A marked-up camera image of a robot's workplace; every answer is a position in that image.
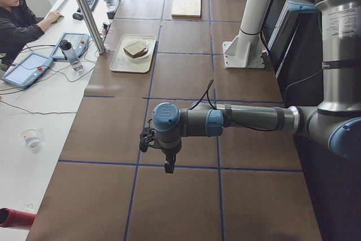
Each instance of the person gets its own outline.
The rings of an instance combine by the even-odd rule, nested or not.
[[[38,21],[25,0],[0,0],[0,69],[6,71],[23,47],[43,35],[59,16],[58,11],[50,11]]]

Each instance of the table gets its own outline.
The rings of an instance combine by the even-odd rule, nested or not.
[[[63,32],[88,33],[84,21],[72,19],[71,14],[76,8],[76,0],[68,0],[61,9],[65,18],[51,26],[40,39],[29,43],[28,46],[54,45]],[[109,22],[106,5],[102,0],[99,0],[93,15],[99,28],[102,22]],[[32,50],[50,55],[52,48],[44,46],[34,47]],[[30,50],[25,49],[17,60],[21,60],[29,53]],[[38,211],[98,55],[95,45],[90,43],[87,53],[81,58],[82,71],[75,72],[69,63],[55,62],[51,67],[53,71],[47,71],[33,86],[18,93],[6,95],[5,93],[18,89],[7,90],[12,87],[0,81],[1,101],[8,104],[31,112],[73,112],[51,115],[29,114],[0,103],[2,207],[34,213]],[[54,72],[60,70],[68,79],[65,75]],[[21,133],[27,129],[36,130],[41,139],[39,146],[35,148],[26,146]],[[28,231],[0,229],[1,240],[23,241],[27,235]]]
[[[222,42],[246,0],[202,0],[200,20],[174,20],[172,0],[122,0],[27,241],[321,240],[291,135],[227,128],[185,138],[174,174],[139,152],[153,107],[198,100],[281,106],[272,70],[225,69]],[[109,70],[126,33],[158,45],[144,75]]]

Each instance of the black shirt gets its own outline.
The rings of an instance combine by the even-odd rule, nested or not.
[[[11,64],[28,42],[44,34],[37,23],[25,0],[12,7],[12,12],[0,7],[0,53],[6,53],[1,58],[2,64]]]

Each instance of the black bottle cap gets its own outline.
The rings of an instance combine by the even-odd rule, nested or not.
[[[68,42],[67,40],[62,40],[59,43],[59,47],[62,50],[69,50],[70,48],[72,48],[72,44],[70,42]]]

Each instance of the blue joint cap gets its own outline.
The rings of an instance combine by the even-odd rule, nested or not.
[[[331,134],[329,149],[348,159],[361,159],[361,117],[349,120]]]
[[[179,121],[181,114],[172,103],[161,103],[153,109],[153,126],[159,132],[172,130]]]
[[[207,137],[216,137],[223,132],[223,114],[222,111],[211,109],[208,111],[205,122],[205,132]]]
[[[288,10],[298,11],[302,14],[310,14],[319,11],[313,3],[295,2],[290,0],[288,1]]]

